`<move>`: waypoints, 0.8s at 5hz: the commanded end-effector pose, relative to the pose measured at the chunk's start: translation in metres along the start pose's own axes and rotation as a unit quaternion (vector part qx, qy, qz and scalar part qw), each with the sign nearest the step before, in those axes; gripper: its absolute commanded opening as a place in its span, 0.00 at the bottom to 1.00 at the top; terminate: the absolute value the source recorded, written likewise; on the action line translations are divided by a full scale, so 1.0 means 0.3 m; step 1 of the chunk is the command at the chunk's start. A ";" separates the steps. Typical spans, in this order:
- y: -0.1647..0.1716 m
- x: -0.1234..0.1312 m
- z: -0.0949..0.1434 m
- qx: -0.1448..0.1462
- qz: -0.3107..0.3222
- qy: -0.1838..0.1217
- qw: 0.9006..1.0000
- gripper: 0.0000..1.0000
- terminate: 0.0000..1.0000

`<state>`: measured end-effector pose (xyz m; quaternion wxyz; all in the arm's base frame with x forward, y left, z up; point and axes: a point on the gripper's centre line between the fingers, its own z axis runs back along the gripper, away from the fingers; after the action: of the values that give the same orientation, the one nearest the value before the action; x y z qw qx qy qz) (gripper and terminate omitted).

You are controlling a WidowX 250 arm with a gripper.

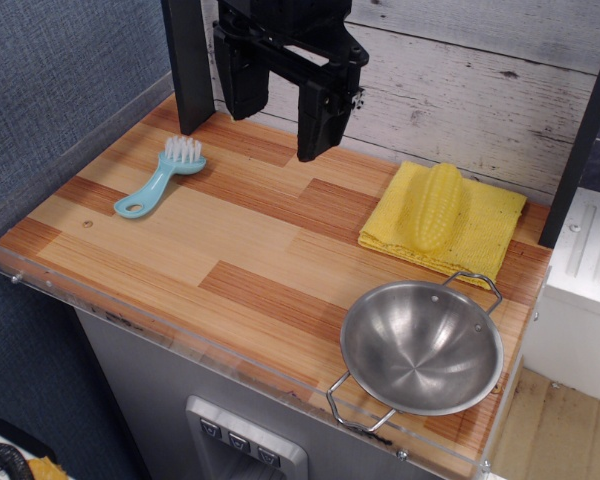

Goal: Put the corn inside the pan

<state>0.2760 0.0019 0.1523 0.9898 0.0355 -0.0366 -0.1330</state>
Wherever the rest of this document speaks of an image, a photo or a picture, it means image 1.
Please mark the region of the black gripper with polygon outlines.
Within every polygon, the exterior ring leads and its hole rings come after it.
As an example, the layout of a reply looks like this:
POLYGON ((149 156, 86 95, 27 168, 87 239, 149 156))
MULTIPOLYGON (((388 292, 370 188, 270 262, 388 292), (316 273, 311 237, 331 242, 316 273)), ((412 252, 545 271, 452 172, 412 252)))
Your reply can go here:
POLYGON ((260 112, 271 72, 299 86, 301 162, 338 146, 369 55, 345 27, 350 1, 220 1, 214 55, 234 120, 260 112))

